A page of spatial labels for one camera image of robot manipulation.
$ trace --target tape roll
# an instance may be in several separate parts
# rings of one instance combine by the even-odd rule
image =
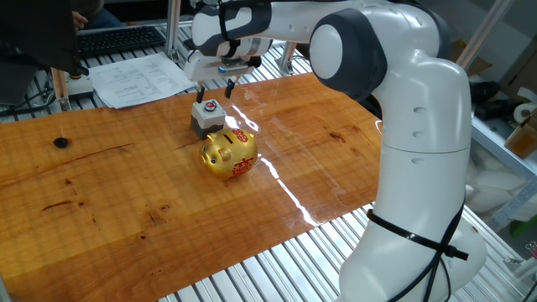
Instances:
[[[537,106],[530,103],[518,105],[516,108],[514,108],[514,120],[517,123],[523,122],[526,117],[529,117],[529,115],[531,114],[531,112],[533,112],[533,110],[535,110],[535,108],[537,108]]]

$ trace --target person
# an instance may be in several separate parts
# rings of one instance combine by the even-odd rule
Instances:
[[[123,26],[104,6],[104,0],[71,0],[75,29],[107,29]]]

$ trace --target red button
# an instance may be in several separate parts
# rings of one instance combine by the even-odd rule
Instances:
[[[213,112],[216,110],[216,104],[214,102],[205,103],[205,111]]]

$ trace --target black cable tie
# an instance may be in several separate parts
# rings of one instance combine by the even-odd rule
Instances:
[[[468,259],[468,254],[459,251],[456,249],[456,247],[453,247],[451,245],[443,245],[438,242],[434,242],[432,240],[429,240],[425,237],[422,237],[418,234],[414,234],[413,232],[409,232],[399,226],[394,225],[391,222],[385,221],[384,219],[380,218],[379,216],[375,215],[373,213],[373,210],[368,211],[368,218],[370,221],[375,222],[379,226],[385,228],[386,230],[397,234],[403,238],[406,238],[410,240],[411,242],[416,242],[419,245],[422,245],[424,247],[432,248],[440,253],[444,253],[449,258],[459,258],[464,261]]]

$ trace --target computer monitor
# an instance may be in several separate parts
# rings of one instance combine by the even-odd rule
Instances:
[[[35,72],[35,66],[88,74],[88,69],[80,65],[70,0],[0,0],[0,41],[24,52],[21,55],[7,53],[5,47],[0,49],[2,104],[22,101],[24,94],[17,97],[18,91],[21,83],[28,81],[29,73]]]

